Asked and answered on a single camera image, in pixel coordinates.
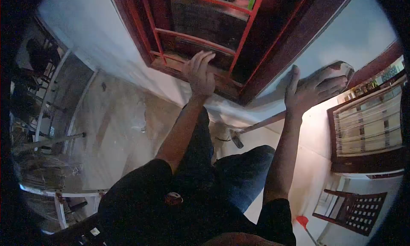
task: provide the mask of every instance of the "finger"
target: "finger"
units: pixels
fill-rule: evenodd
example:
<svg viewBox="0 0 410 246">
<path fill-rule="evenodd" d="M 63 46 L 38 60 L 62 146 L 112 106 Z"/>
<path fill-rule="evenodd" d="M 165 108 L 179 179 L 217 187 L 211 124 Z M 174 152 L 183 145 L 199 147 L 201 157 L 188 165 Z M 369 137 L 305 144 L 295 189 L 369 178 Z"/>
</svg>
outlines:
<svg viewBox="0 0 410 246">
<path fill-rule="evenodd" d="M 331 99 L 332 97 L 335 97 L 335 96 L 339 95 L 340 93 L 341 93 L 341 91 L 336 90 L 335 92 L 333 92 L 333 93 L 330 94 L 330 95 L 323 95 L 322 97 L 319 97 L 318 103 L 321 103 L 321 102 L 323 102 L 323 101 L 325 101 L 325 100 Z"/>
<path fill-rule="evenodd" d="M 300 79 L 300 69 L 296 65 L 292 66 L 292 69 L 288 73 L 288 76 L 291 76 L 290 83 L 286 87 L 287 95 L 294 95 L 298 87 L 298 82 Z"/>
<path fill-rule="evenodd" d="M 212 85 L 213 91 L 215 91 L 215 75 L 213 73 L 207 73 L 208 85 Z"/>
<path fill-rule="evenodd" d="M 325 79 L 328 79 L 329 76 L 333 73 L 333 71 L 334 71 L 333 69 L 328 67 L 328 68 L 318 72 L 313 78 L 313 81 L 315 83 L 315 87 L 317 85 L 321 84 Z"/>
<path fill-rule="evenodd" d="M 340 92 L 341 92 L 342 90 L 344 90 L 345 88 L 346 88 L 346 85 L 345 85 L 345 84 L 336 85 L 336 86 L 334 86 L 334 87 L 332 87 L 332 88 L 330 88 L 330 89 L 328 89 L 328 90 L 325 90 L 325 91 L 323 91 L 323 92 L 320 92 L 320 93 L 318 94 L 318 96 L 319 96 L 320 99 L 330 98 L 332 95 L 334 95 L 335 92 L 337 92 L 336 95 L 339 95 Z"/>
<path fill-rule="evenodd" d="M 332 78 L 332 79 L 321 82 L 319 85 L 316 86 L 316 90 L 318 92 L 324 92 L 335 86 L 339 86 L 339 85 L 346 86 L 346 83 L 347 83 L 346 76 L 340 76 L 340 77 Z"/>
<path fill-rule="evenodd" d="M 204 53 L 204 51 L 198 52 L 198 53 L 195 54 L 195 55 L 193 56 L 193 58 L 190 60 L 191 66 L 190 66 L 190 68 L 189 68 L 189 72 L 190 72 L 191 74 L 193 74 L 193 73 L 195 72 L 194 68 L 195 68 L 195 62 L 196 62 L 196 60 L 197 60 L 198 57 L 199 57 L 200 55 L 202 55 L 203 53 Z"/>
<path fill-rule="evenodd" d="M 198 58 L 195 60 L 195 67 L 194 67 L 195 72 L 199 72 L 199 67 L 201 66 L 202 61 L 209 55 L 212 55 L 211 51 L 204 52 L 198 56 Z"/>
<path fill-rule="evenodd" d="M 190 59 L 188 62 L 185 62 L 184 66 L 182 68 L 182 71 L 185 75 L 188 75 L 191 72 L 192 59 Z"/>
<path fill-rule="evenodd" d="M 208 63 L 215 57 L 215 53 L 211 53 L 210 55 L 207 55 L 204 59 L 202 59 L 200 67 L 198 69 L 199 73 L 205 73 L 206 69 L 208 68 Z"/>
</svg>

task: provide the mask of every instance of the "left hand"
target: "left hand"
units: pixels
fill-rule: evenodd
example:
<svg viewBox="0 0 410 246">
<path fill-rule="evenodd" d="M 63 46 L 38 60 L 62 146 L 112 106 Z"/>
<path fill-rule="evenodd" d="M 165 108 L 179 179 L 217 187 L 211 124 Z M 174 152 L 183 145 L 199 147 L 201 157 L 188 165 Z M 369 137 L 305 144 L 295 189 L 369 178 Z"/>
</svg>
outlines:
<svg viewBox="0 0 410 246">
<path fill-rule="evenodd" d="M 200 51 L 185 64 L 182 72 L 189 80 L 193 98 L 206 100 L 214 92 L 214 75 L 206 71 L 209 61 L 214 57 L 215 53 Z"/>
<path fill-rule="evenodd" d="M 296 118 L 302 118 L 305 111 L 314 105 L 339 95 L 346 88 L 347 78 L 340 76 L 328 79 L 331 73 L 332 69 L 326 68 L 299 80 L 300 69 L 293 65 L 288 73 L 288 76 L 292 76 L 291 82 L 286 88 L 284 96 L 286 113 Z"/>
</svg>

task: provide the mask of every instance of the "dark wooden chair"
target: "dark wooden chair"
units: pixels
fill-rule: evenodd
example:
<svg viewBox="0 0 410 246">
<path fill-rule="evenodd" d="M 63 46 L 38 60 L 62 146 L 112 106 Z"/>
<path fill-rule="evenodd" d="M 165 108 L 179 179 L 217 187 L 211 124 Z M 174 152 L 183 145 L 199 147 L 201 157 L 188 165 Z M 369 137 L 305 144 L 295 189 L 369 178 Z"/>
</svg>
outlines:
<svg viewBox="0 0 410 246">
<path fill-rule="evenodd" d="M 336 218 L 327 217 L 318 213 L 313 213 L 312 216 L 342 226 L 364 236 L 370 234 L 387 195 L 387 192 L 379 194 L 354 194 L 328 189 L 325 189 L 324 192 L 344 198 Z"/>
</svg>

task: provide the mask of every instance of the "person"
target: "person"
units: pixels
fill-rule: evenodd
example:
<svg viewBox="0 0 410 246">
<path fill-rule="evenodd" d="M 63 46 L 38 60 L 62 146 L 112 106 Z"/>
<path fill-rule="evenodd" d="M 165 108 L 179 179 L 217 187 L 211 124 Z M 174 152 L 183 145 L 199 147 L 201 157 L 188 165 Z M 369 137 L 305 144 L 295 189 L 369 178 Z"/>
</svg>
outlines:
<svg viewBox="0 0 410 246">
<path fill-rule="evenodd" d="M 209 118 L 203 107 L 215 90 L 207 73 L 215 54 L 197 53 L 184 67 L 192 97 L 155 159 L 121 178 L 102 197 L 99 223 L 107 245 L 295 245 L 288 194 L 302 115 L 339 94 L 346 77 L 325 70 L 299 80 L 293 66 L 286 118 L 276 151 L 267 145 L 211 165 Z M 258 223 L 243 213 L 264 188 Z"/>
</svg>

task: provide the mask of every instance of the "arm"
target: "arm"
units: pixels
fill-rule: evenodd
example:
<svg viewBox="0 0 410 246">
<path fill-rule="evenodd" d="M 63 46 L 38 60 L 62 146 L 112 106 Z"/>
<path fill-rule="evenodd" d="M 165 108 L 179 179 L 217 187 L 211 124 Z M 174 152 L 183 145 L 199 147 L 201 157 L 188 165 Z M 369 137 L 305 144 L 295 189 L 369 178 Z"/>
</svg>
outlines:
<svg viewBox="0 0 410 246">
<path fill-rule="evenodd" d="M 323 100 L 337 96 L 346 87 L 345 76 L 325 80 L 331 72 L 329 68 L 299 80 L 299 68 L 293 66 L 290 71 L 291 82 L 286 88 L 284 99 L 286 105 L 284 126 L 266 177 L 264 204 L 277 198 L 288 198 L 295 169 L 300 126 L 305 111 Z"/>
<path fill-rule="evenodd" d="M 184 67 L 183 73 L 189 79 L 192 89 L 192 97 L 181 115 L 172 127 L 170 133 L 162 143 L 156 159 L 162 159 L 171 166 L 172 173 L 187 150 L 196 121 L 206 99 L 215 90 L 215 80 L 211 73 L 207 73 L 208 62 L 215 57 L 212 52 L 197 53 Z"/>
</svg>

